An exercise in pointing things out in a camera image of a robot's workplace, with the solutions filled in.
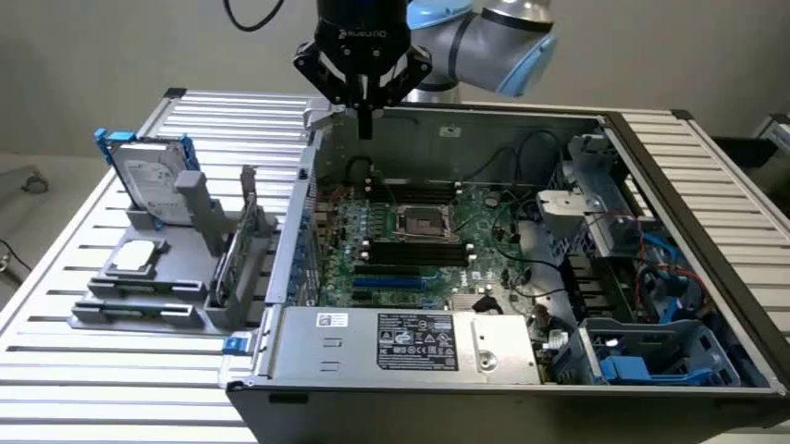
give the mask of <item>floor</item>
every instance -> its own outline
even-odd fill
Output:
[[[0,172],[32,164],[49,181],[49,191],[28,194],[0,192],[0,239],[31,266],[41,259],[57,234],[68,224],[96,183],[107,173],[101,158],[63,155],[0,154]],[[11,265],[24,276],[19,264]],[[0,281],[0,308],[13,295],[11,285]]]

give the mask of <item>blue pcie slot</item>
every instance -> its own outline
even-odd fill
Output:
[[[364,289],[424,290],[424,282],[419,277],[356,277],[354,286]]]

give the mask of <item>motherboard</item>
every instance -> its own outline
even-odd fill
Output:
[[[507,301],[524,265],[506,255],[527,257],[516,219],[534,197],[530,189],[474,185],[414,192],[336,187],[316,212],[319,305],[463,311],[484,296]],[[523,305],[492,309],[512,314],[515,307]]]

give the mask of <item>power supply label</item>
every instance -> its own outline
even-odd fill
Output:
[[[378,335],[382,370],[458,371],[451,315],[379,313]]]

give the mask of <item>slotted metal table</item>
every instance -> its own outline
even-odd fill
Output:
[[[282,222],[310,97],[195,90],[178,95],[163,99],[140,135],[194,138],[208,190],[227,210],[242,208],[242,165],[258,166],[259,202]],[[619,112],[790,340],[790,222],[694,120],[669,111]],[[218,388],[223,339],[73,330],[65,322],[124,233],[128,204],[109,171],[0,314],[0,441],[252,443]],[[251,327],[271,266],[272,255]],[[250,358],[234,359],[232,368],[250,366]],[[790,423],[770,433],[782,432],[790,433]]]

